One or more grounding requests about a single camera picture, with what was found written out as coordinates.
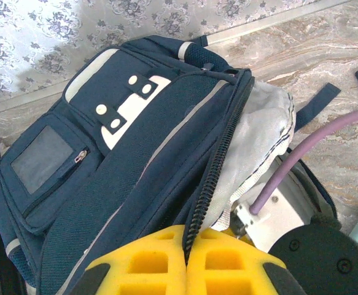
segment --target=purple cable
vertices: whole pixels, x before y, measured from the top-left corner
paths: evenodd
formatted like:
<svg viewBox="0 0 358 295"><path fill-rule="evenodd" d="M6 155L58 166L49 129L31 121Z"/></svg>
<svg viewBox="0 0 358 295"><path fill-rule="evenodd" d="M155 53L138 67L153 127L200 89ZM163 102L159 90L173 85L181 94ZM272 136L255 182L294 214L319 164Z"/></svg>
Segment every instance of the purple cable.
<svg viewBox="0 0 358 295"><path fill-rule="evenodd" d="M257 215L259 213L271 194L278 187L279 183L284 179L285 175L288 174L290 169L292 169L292 167L297 163L297 161L300 160L301 157L303 157L306 152L308 152L315 144L317 144L327 135L331 135L332 133L342 129L349 124L352 124L355 121L358 121L358 111L343 115L307 136L306 139L303 140L288 155L285 161L283 161L283 163L273 173L265 187L260 192L259 196L256 198L255 202L250 206L249 209L251 214Z"/></svg>

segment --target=purple hose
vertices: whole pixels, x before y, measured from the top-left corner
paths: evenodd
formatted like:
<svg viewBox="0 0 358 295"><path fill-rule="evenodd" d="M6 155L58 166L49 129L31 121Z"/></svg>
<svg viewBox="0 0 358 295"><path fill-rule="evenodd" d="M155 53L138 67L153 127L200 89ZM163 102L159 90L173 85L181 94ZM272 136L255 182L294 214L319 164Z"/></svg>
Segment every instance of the purple hose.
<svg viewBox="0 0 358 295"><path fill-rule="evenodd" d="M292 167L297 163L297 161L300 160L301 157L303 157L306 152L308 152L315 144L317 144L327 135L331 135L337 130L342 129L343 127L352 124L355 121L358 121L358 111L343 115L307 136L306 139L303 140L288 155L285 161L283 161L283 163L273 173L272 177L266 183L265 187L262 189L255 202L250 206L249 209L251 214L258 214L264 204L266 204L271 194L278 187L279 183L284 179L285 175L288 174L290 169L292 169Z"/></svg>

